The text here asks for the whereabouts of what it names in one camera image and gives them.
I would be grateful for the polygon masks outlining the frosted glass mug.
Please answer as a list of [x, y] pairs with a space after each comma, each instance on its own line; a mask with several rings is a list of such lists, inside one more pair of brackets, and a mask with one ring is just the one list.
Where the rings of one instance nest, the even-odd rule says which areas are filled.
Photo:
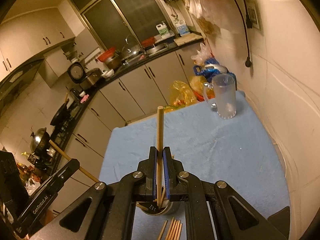
[[[215, 103], [210, 103], [207, 91], [212, 89]], [[215, 110], [220, 118], [231, 119], [236, 115], [235, 79], [230, 74], [218, 74], [211, 82], [204, 83], [203, 97], [206, 103]]]

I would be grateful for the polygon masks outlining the black range hood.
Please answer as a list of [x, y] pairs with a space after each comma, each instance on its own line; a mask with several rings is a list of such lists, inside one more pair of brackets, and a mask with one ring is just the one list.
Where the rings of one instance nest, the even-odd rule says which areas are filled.
[[40, 58], [20, 65], [4, 78], [1, 81], [1, 100], [4, 100], [9, 94], [20, 90], [23, 86], [29, 85], [43, 62], [44, 58]]

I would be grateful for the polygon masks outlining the wooden chopstick six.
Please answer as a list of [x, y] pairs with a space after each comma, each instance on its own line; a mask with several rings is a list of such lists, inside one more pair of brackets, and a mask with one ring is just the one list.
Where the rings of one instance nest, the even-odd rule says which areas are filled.
[[176, 230], [175, 230], [175, 233], [174, 233], [174, 235], [173, 235], [173, 238], [171, 239], [171, 240], [174, 240], [174, 238], [175, 238], [175, 235], [176, 235], [176, 232], [177, 232], [177, 230], [178, 230], [178, 227], [179, 227], [179, 224], [180, 224], [180, 220], [177, 220], [178, 221], [178, 223], [177, 223], [177, 225], [176, 225]]

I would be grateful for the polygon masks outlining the wooden chopstick seven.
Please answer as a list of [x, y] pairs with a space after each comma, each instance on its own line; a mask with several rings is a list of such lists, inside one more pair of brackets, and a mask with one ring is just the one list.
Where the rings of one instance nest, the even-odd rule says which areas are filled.
[[182, 223], [179, 224], [178, 230], [176, 232], [175, 238], [174, 240], [180, 240], [180, 236], [181, 236], [181, 231], [182, 231]]

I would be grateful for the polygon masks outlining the wooden chopstick one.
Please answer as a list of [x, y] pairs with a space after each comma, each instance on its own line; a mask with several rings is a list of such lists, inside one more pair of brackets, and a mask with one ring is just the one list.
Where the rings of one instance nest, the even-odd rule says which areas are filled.
[[139, 203], [136, 203], [136, 207], [140, 208], [143, 211], [148, 211], [149, 210], [147, 207], [145, 207], [145, 206], [143, 206], [143, 205], [141, 205]]

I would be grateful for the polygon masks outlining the blue towel table cover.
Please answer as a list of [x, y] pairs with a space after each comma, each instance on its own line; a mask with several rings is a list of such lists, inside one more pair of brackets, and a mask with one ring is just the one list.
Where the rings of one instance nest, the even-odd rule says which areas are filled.
[[[164, 116], [164, 144], [186, 171], [200, 180], [223, 180], [265, 218], [290, 206], [283, 166], [273, 142], [243, 92], [236, 94], [236, 116], [222, 119], [207, 103]], [[119, 181], [137, 169], [156, 143], [156, 118], [115, 128], [99, 179]]]

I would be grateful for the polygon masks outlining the wooden chopstick nine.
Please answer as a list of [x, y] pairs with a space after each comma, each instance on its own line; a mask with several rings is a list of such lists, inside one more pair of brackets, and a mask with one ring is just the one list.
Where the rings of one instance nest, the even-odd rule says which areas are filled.
[[161, 193], [160, 205], [159, 205], [159, 207], [160, 207], [160, 208], [161, 208], [161, 207], [162, 207], [162, 205], [163, 205], [163, 201], [164, 201], [165, 193], [166, 193], [166, 188], [162, 187], [162, 193]]

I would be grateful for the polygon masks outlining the wooden chopstick three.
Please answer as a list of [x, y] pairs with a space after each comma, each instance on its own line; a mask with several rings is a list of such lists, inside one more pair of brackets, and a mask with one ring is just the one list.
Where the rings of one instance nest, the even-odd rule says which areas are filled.
[[157, 240], [161, 240], [162, 239], [164, 231], [165, 231], [165, 228], [167, 226], [167, 223], [168, 223], [168, 220], [165, 220], [164, 223], [163, 223], [163, 226], [162, 226], [162, 228], [160, 230], [160, 233], [159, 233], [159, 235], [157, 237]]

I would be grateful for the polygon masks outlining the wooden chopstick eight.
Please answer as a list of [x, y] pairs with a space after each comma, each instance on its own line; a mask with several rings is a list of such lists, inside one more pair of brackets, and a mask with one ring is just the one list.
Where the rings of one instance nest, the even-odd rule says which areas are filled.
[[157, 186], [157, 206], [160, 208], [162, 201], [162, 153], [163, 153], [163, 127], [164, 127], [164, 107], [158, 106], [157, 108], [157, 173], [156, 173], [156, 186]]

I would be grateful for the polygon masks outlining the rice cooker open lid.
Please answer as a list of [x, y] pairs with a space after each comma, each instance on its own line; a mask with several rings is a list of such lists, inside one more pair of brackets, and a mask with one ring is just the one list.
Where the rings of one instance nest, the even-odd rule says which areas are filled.
[[82, 90], [88, 90], [96, 85], [102, 78], [102, 71], [99, 68], [93, 68], [85, 72], [84, 67], [80, 62], [73, 63], [68, 69], [67, 73], [71, 80], [81, 87]]

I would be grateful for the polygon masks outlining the green label detergent jug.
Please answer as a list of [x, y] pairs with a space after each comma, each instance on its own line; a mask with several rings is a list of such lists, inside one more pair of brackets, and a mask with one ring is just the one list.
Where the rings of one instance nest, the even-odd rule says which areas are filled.
[[167, 38], [170, 36], [169, 28], [167, 27], [165, 22], [156, 25], [156, 29], [158, 30], [161, 38]]

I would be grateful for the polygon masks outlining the wooden chopstick five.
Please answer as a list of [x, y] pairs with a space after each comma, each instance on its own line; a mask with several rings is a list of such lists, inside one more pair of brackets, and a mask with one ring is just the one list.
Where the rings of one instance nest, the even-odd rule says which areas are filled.
[[170, 229], [170, 232], [169, 232], [169, 236], [168, 236], [168, 240], [171, 240], [173, 238], [173, 235], [175, 233], [175, 230], [176, 230], [176, 225], [177, 225], [178, 221], [175, 219], [173, 224], [172, 224], [172, 227]]

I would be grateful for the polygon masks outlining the wooden chopstick four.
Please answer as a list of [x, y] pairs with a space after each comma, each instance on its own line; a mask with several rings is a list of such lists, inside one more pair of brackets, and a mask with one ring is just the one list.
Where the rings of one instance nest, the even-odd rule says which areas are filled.
[[172, 217], [167, 234], [166, 234], [166, 237], [165, 237], [165, 240], [169, 239], [169, 236], [170, 236], [170, 233], [172, 231], [172, 227], [174, 226], [174, 224], [175, 224], [175, 217]]

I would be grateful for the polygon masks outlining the kitchen faucet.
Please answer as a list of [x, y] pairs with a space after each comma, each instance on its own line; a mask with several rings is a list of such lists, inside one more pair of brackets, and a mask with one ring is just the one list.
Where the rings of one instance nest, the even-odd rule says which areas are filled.
[[139, 42], [138, 38], [136, 38], [134, 35], [130, 34], [127, 35], [127, 37], [125, 38], [125, 42], [126, 44], [138, 44], [140, 46], [140, 53], [144, 53], [145, 54], [145, 49], [142, 46], [142, 44]]

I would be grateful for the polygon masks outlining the wooden cutting board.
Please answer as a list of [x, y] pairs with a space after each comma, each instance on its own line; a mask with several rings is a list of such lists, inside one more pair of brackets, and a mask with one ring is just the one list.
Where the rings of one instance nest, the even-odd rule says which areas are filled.
[[182, 46], [182, 45], [188, 44], [190, 42], [198, 41], [201, 39], [203, 39], [202, 35], [198, 35], [195, 33], [189, 33], [189, 34], [183, 35], [182, 37], [175, 38], [174, 42], [176, 43], [177, 46]]

